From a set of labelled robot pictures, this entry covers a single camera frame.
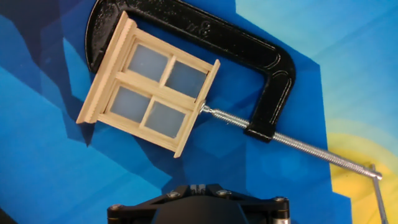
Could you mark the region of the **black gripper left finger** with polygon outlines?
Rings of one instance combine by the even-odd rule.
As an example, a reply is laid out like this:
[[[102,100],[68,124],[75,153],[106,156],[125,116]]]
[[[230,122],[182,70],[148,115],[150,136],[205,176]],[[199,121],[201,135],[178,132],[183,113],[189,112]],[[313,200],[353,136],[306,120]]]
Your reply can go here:
[[[107,209],[107,222],[108,224],[152,223],[156,213],[164,205],[194,196],[196,192],[196,185],[181,185],[138,205],[114,204]]]

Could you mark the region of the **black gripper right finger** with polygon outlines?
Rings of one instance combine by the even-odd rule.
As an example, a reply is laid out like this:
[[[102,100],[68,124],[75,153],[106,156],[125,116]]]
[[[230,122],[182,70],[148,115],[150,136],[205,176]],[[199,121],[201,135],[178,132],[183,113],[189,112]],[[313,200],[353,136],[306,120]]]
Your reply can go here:
[[[291,224],[290,202],[286,197],[259,199],[222,188],[219,184],[205,186],[205,196],[217,198],[212,209],[220,208],[221,214],[232,218],[232,223]]]

